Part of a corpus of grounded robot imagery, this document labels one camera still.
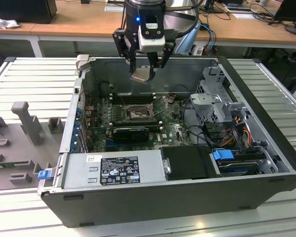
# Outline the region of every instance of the power supply label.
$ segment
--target power supply label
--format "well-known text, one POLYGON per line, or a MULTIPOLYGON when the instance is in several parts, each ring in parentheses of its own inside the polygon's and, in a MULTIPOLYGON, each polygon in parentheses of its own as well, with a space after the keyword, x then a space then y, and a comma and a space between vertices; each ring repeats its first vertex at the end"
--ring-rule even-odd
POLYGON ((140 183, 138 157, 101 159, 102 185, 140 183))

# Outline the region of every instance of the desktop computer tower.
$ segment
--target desktop computer tower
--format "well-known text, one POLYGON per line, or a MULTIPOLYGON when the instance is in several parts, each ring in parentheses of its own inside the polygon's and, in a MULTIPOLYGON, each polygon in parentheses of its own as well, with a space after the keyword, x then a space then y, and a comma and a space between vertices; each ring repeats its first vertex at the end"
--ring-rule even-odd
POLYGON ((0 18, 49 24, 56 15, 55 0, 0 0, 0 18))

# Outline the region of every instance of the computer monitor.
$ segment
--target computer monitor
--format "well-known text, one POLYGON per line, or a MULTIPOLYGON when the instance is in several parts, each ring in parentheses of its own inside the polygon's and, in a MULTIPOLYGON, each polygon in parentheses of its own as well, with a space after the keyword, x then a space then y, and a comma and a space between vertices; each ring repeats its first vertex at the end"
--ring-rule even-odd
POLYGON ((293 21, 294 25, 286 26, 285 29, 296 35, 296 0, 284 0, 276 12, 274 20, 293 21))

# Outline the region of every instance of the motherboard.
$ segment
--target motherboard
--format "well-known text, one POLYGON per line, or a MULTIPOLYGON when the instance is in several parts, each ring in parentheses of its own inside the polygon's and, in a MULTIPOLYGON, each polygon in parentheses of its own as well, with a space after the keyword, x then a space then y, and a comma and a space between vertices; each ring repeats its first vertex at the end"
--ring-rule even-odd
POLYGON ((186 100, 169 95, 109 97, 87 110, 93 152, 157 150, 192 145, 182 114, 186 100))

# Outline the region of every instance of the yellow wire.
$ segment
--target yellow wire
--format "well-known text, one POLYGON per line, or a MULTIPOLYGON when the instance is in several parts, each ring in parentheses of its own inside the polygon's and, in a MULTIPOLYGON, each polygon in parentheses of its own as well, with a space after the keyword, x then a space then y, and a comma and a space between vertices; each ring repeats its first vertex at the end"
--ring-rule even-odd
POLYGON ((234 139, 235 139, 235 137, 232 137, 232 138, 230 138, 228 141, 225 141, 225 142, 221 145, 221 147, 223 147, 223 146, 227 145, 228 143, 232 142, 234 139))
POLYGON ((247 137, 248 137, 248 145, 250 146, 250 143, 249 143, 249 133, 247 130, 243 130, 246 134, 247 134, 247 137))

